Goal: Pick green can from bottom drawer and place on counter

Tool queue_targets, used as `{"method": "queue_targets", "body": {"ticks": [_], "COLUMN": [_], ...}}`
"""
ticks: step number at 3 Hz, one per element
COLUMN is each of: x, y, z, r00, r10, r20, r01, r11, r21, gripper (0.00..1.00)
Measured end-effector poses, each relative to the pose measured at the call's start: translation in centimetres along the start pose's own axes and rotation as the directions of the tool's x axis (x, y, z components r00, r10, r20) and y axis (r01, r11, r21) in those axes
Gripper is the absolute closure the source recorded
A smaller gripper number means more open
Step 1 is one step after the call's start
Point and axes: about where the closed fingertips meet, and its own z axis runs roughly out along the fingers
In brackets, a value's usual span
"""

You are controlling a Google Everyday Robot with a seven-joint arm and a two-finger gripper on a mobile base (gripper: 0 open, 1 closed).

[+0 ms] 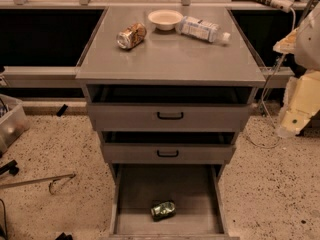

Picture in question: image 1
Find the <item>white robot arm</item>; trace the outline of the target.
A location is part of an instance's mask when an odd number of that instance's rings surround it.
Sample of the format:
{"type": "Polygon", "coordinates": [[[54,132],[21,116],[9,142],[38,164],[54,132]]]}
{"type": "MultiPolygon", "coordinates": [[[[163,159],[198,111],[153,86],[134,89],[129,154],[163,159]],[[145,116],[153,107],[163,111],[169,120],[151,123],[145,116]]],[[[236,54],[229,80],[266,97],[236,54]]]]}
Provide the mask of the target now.
{"type": "Polygon", "coordinates": [[[320,4],[273,50],[293,54],[295,63],[306,69],[301,77],[288,82],[279,114],[276,132],[279,137],[290,138],[299,134],[320,111],[320,4]]]}

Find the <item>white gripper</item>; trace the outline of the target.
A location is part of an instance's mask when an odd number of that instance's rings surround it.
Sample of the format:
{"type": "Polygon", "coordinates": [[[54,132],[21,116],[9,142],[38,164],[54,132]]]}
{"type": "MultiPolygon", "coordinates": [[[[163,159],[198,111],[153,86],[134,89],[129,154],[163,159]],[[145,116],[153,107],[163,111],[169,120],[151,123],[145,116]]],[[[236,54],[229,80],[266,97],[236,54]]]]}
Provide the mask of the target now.
{"type": "Polygon", "coordinates": [[[300,78],[290,77],[279,112],[276,133],[291,138],[301,132],[320,111],[320,72],[307,70],[300,78]]]}

